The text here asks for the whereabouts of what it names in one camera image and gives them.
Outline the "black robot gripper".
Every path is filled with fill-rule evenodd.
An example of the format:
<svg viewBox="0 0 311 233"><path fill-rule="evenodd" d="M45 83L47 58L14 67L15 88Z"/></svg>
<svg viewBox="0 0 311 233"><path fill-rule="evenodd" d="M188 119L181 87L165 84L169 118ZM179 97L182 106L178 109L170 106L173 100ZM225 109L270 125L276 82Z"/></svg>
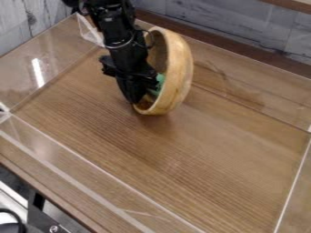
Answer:
<svg viewBox="0 0 311 233"><path fill-rule="evenodd" d="M110 55L102 56L103 73L115 78L125 98L138 104L147 90L159 89L158 72L147 62L150 46L145 42L105 44Z"/></svg>

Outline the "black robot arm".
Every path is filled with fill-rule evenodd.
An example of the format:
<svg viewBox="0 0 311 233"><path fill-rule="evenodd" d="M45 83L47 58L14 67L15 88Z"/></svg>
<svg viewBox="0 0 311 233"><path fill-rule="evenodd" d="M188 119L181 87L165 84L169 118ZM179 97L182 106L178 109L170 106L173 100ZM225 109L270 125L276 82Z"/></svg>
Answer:
<svg viewBox="0 0 311 233"><path fill-rule="evenodd" d="M103 34L103 45L110 51L99 61L103 73L115 78L125 98L138 104L147 89L157 89L158 72L149 64L145 30L135 25L135 7L130 0L62 0L78 9L85 6L91 20Z"/></svg>

